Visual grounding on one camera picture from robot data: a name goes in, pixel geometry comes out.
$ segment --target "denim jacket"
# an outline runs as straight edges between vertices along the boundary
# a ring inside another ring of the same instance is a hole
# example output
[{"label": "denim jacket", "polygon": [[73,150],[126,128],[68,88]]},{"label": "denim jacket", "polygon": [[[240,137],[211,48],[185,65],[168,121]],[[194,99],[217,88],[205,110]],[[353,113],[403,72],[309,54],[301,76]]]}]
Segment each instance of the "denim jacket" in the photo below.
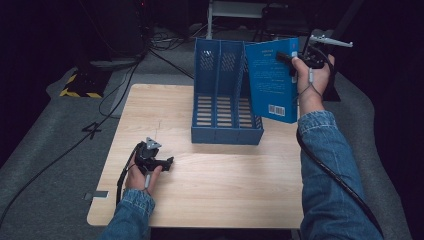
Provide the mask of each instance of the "denim jacket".
[{"label": "denim jacket", "polygon": [[[305,114],[298,121],[306,146],[362,199],[361,178],[352,150],[328,111]],[[356,202],[301,151],[302,239],[382,239]]]},{"label": "denim jacket", "polygon": [[146,192],[125,189],[112,220],[99,239],[149,239],[149,218],[154,208],[155,201]]},{"label": "denim jacket", "polygon": [[[305,114],[298,121],[306,146],[364,199],[352,150],[328,111]],[[361,208],[303,151],[302,239],[382,239]],[[155,207],[146,193],[127,189],[100,239],[148,239]]]}]

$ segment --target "human hand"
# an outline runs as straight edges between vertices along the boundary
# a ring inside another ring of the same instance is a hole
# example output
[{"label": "human hand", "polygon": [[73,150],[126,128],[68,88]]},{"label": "human hand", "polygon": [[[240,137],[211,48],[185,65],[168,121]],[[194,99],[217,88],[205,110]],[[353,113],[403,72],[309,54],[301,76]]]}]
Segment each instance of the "human hand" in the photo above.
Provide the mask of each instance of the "human hand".
[{"label": "human hand", "polygon": [[[334,66],[334,57],[328,55],[330,63]],[[292,64],[298,73],[297,91],[305,95],[307,91],[314,92],[313,89],[309,89],[309,67],[298,57],[292,59]],[[313,86],[316,91],[322,96],[327,87],[330,78],[330,68],[326,63],[322,69],[312,69],[313,73]]]},{"label": "human hand", "polygon": [[[334,66],[334,57],[329,55],[328,59]],[[322,105],[322,94],[327,87],[330,78],[330,68],[326,63],[322,69],[311,69],[313,75],[312,85],[309,82],[309,67],[299,58],[294,57],[292,64],[297,70],[297,91],[299,93],[300,116],[312,111],[324,110]]]},{"label": "human hand", "polygon": [[159,178],[160,173],[162,172],[162,166],[157,166],[151,173],[148,188],[145,188],[146,177],[141,173],[137,165],[135,165],[135,156],[131,158],[130,164],[128,166],[129,170],[127,180],[125,181],[125,187],[130,189],[147,191],[148,194],[152,194],[155,188],[156,181]]}]

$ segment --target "wooden table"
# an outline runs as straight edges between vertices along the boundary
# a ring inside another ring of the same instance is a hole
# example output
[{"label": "wooden table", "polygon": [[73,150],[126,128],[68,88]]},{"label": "wooden table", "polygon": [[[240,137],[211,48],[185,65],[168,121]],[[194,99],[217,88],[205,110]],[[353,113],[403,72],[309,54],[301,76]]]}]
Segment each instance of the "wooden table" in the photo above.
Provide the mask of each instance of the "wooden table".
[{"label": "wooden table", "polygon": [[297,229],[303,218],[297,124],[263,119],[258,146],[192,144],[193,87],[135,84],[128,96],[87,220],[107,225],[131,151],[151,137],[157,159],[174,156],[153,194],[153,227]]}]

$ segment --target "cable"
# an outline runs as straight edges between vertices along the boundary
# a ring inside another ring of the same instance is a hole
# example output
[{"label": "cable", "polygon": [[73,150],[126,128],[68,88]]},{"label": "cable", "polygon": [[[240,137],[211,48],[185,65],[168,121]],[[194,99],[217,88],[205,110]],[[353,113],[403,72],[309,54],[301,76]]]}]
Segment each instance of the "cable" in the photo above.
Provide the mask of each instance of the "cable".
[{"label": "cable", "polygon": [[[101,110],[101,107],[102,107],[102,104],[103,104],[103,102],[108,98],[108,97],[110,97],[115,91],[117,91],[122,85],[124,85],[124,83],[127,81],[127,75],[128,75],[128,73],[131,71],[131,69],[132,68],[130,68],[130,69],[128,69],[128,71],[127,71],[127,73],[125,73],[125,78],[124,78],[124,81],[122,81],[122,83],[121,84],[119,84],[115,89],[113,89],[113,91],[112,92],[110,92],[106,97],[104,97],[103,98],[103,100],[102,100],[102,102],[99,104],[99,113],[102,115],[102,116],[107,116],[107,114],[105,114],[105,113],[103,113],[102,112],[102,110]],[[112,117],[112,116],[110,116],[110,118],[113,118],[113,119],[120,119],[120,117]]]},{"label": "cable", "polygon": [[305,142],[303,142],[302,137],[300,136],[299,129],[296,131],[296,139],[299,143],[302,150],[320,167],[325,173],[327,173],[340,187],[352,197],[352,199],[358,204],[358,206],[362,209],[368,219],[372,224],[377,228],[378,232],[384,238],[383,230],[380,227],[380,224],[377,221],[377,218],[372,213],[371,209],[368,205],[361,199],[360,196],[347,185],[336,173],[334,173],[327,165],[325,165],[312,151],[306,146]]},{"label": "cable", "polygon": [[[134,74],[135,69],[138,67],[138,65],[140,64],[141,61],[139,61],[136,66],[133,68],[130,78],[128,80],[127,86],[125,88],[124,93],[128,90],[128,87],[130,85],[132,76]],[[83,138],[81,138],[76,144],[74,144],[71,148],[69,148],[68,150],[66,150],[62,155],[60,155],[59,157],[57,157],[55,160],[53,160],[50,164],[48,164],[46,167],[44,167],[40,172],[38,172],[34,177],[32,177],[16,194],[15,196],[12,198],[12,200],[7,204],[6,208],[4,209],[2,216],[0,218],[0,229],[1,226],[3,225],[3,221],[6,217],[7,212],[9,211],[10,207],[12,206],[12,204],[15,202],[15,200],[19,197],[19,195],[21,195],[21,193],[32,183],[34,182],[43,172],[45,172],[48,168],[50,168],[52,165],[54,165],[55,163],[57,163],[59,160],[61,160],[64,156],[66,156],[68,153],[70,153],[72,150],[74,150],[76,147],[78,147],[78,145],[80,145],[85,139],[87,139],[93,132],[95,132],[107,119],[110,118],[110,116],[113,114],[113,112],[115,112],[115,110],[118,108],[119,104],[122,102],[122,100],[124,99],[125,94],[123,94],[121,96],[121,99],[119,100],[119,102],[116,104],[116,106],[112,109],[112,111],[97,125],[94,126],[94,129],[91,130],[89,133],[87,133]]]},{"label": "cable", "polygon": [[[169,38],[168,34],[165,32],[159,32],[155,33],[155,35],[152,37],[151,41],[151,49],[155,49],[158,51],[165,51],[165,50],[174,50],[181,46],[184,43],[187,43],[185,39],[180,39],[177,37]],[[159,46],[159,43],[168,43],[168,46]]]},{"label": "cable", "polygon": [[119,70],[119,69],[125,69],[125,68],[128,68],[128,67],[132,67],[132,66],[136,65],[139,61],[143,60],[144,56],[147,53],[147,51],[146,51],[147,48],[146,47],[144,47],[143,50],[140,53],[135,54],[135,55],[127,55],[127,54],[124,54],[124,53],[121,53],[121,52],[115,50],[112,46],[110,46],[110,44],[106,41],[106,39],[100,33],[99,29],[97,28],[96,24],[94,23],[93,18],[90,16],[87,8],[84,6],[84,4],[81,2],[81,0],[78,0],[78,2],[81,5],[81,7],[83,8],[84,13],[87,15],[88,19],[90,20],[92,26],[94,27],[94,30],[96,31],[97,35],[100,38],[100,40],[102,40],[102,42],[106,45],[106,47],[110,51],[114,52],[115,54],[117,54],[119,56],[128,57],[128,58],[133,58],[134,59],[134,61],[131,62],[131,63],[115,64],[115,65],[106,66],[106,67],[96,66],[96,65],[93,65],[92,64],[94,67],[98,68],[99,70],[103,70],[103,71],[115,71],[115,70]]},{"label": "cable", "polygon": [[334,68],[334,65],[330,62],[330,59],[328,59],[328,56],[319,48],[314,47],[312,45],[308,46],[308,48],[311,48],[313,51],[321,55],[322,59],[324,59],[324,62],[327,63],[328,68],[330,69],[330,77],[327,84],[327,87],[325,88],[324,93],[322,94],[323,100],[328,100],[328,95],[335,91],[334,84],[336,81],[336,69]]},{"label": "cable", "polygon": [[195,38],[196,37],[196,34],[198,34],[198,33],[200,33],[204,28],[206,28],[208,26],[208,24],[205,24],[205,25],[203,25],[202,27],[200,27],[197,31],[195,31],[192,35],[191,35],[191,37],[190,38]]},{"label": "cable", "polygon": [[157,58],[159,58],[159,59],[161,59],[161,60],[165,61],[165,62],[166,62],[166,63],[168,63],[169,65],[173,66],[174,68],[176,68],[177,70],[179,70],[180,72],[182,72],[183,74],[185,74],[186,76],[188,76],[189,78],[194,79],[194,76],[193,76],[191,73],[189,73],[189,72],[187,72],[186,70],[184,70],[183,68],[181,68],[181,67],[179,67],[179,66],[177,66],[177,65],[173,64],[171,61],[169,61],[169,60],[167,60],[167,59],[163,58],[162,56],[160,56],[159,54],[155,53],[155,52],[154,52],[153,50],[151,50],[151,49],[149,49],[149,52],[150,52],[151,54],[153,54],[153,56],[155,56],[155,57],[157,57]]},{"label": "cable", "polygon": [[127,172],[129,170],[128,165],[130,165],[131,159],[134,156],[134,154],[137,152],[137,150],[140,148],[140,144],[137,144],[134,147],[134,150],[131,152],[130,157],[127,160],[127,163],[125,164],[124,168],[122,169],[121,175],[119,176],[118,182],[116,183],[117,189],[116,189],[116,205],[121,201],[121,192],[122,192],[122,185],[124,184],[125,176],[127,175]]}]

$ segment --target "book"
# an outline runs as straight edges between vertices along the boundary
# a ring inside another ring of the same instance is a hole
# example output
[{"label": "book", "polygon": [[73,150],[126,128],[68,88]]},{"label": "book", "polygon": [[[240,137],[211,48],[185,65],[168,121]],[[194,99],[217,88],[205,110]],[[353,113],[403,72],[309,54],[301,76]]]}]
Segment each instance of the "book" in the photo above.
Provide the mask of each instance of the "book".
[{"label": "book", "polygon": [[277,61],[276,53],[297,56],[298,38],[245,45],[252,110],[255,115],[286,123],[297,121],[297,79]]}]

